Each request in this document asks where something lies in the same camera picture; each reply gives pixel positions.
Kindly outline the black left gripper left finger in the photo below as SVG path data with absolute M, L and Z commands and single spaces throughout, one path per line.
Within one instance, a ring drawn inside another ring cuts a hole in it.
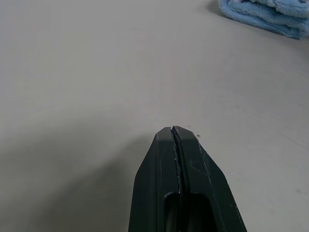
M 169 127 L 156 133 L 134 180 L 130 232 L 164 232 L 166 198 L 178 195 L 174 140 Z

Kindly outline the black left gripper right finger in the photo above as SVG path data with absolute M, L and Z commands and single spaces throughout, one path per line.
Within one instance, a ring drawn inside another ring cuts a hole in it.
M 225 175 L 189 130 L 175 126 L 185 185 L 186 232 L 245 232 Z

